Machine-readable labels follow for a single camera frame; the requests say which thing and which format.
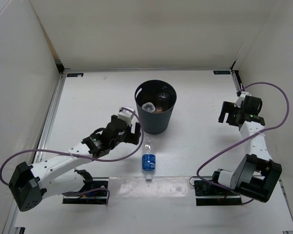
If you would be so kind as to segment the clear bottle white orange label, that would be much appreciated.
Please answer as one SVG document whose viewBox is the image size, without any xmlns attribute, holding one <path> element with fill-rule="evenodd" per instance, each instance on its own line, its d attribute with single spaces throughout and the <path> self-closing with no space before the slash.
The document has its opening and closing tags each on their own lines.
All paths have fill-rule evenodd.
<svg viewBox="0 0 293 234">
<path fill-rule="evenodd" d="M 148 113 L 155 113 L 156 107 L 152 102 L 146 102 L 142 105 L 142 109 Z"/>
</svg>

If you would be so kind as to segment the orange juice bottle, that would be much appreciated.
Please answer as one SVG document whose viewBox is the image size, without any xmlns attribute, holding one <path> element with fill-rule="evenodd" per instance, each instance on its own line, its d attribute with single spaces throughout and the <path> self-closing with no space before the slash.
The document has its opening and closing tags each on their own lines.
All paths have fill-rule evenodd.
<svg viewBox="0 0 293 234">
<path fill-rule="evenodd" d="M 164 110 L 163 109 L 156 109 L 155 113 L 159 114 L 162 113 Z"/>
</svg>

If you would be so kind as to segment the clear unlabelled plastic bottle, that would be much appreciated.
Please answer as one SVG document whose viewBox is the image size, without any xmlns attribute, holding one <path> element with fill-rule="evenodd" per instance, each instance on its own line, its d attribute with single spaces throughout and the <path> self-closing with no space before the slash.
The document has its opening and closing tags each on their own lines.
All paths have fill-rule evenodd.
<svg viewBox="0 0 293 234">
<path fill-rule="evenodd" d="M 169 88 L 167 86 L 163 86 L 161 91 L 157 94 L 156 97 L 156 108 L 161 109 L 162 112 L 166 111 L 169 106 Z"/>
</svg>

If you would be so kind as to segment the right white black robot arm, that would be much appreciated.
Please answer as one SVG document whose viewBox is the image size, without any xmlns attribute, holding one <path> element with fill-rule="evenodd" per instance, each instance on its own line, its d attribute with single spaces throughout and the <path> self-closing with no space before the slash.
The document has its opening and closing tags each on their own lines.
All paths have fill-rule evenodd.
<svg viewBox="0 0 293 234">
<path fill-rule="evenodd" d="M 218 118 L 237 126 L 246 141 L 245 156 L 235 171 L 218 169 L 213 173 L 209 188 L 215 195 L 222 194 L 227 188 L 251 199 L 267 202 L 279 180 L 282 167 L 272 160 L 265 137 L 260 133 L 265 121 L 259 116 L 262 100 L 242 92 L 235 103 L 223 102 Z"/>
</svg>

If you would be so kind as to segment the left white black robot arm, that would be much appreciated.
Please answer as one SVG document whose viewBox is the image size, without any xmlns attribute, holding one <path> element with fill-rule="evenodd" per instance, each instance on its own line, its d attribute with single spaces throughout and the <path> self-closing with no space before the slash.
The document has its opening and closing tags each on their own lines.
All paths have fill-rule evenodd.
<svg viewBox="0 0 293 234">
<path fill-rule="evenodd" d="M 77 167 L 93 161 L 103 161 L 120 143 L 142 145 L 141 125 L 132 119 L 134 110 L 122 108 L 112 115 L 110 123 L 95 130 L 76 146 L 56 156 L 28 165 L 20 163 L 14 170 L 8 187 L 21 212 L 36 207 L 43 199 L 54 195 L 66 197 L 94 196 L 101 188 L 93 186 L 93 177 Z"/>
</svg>

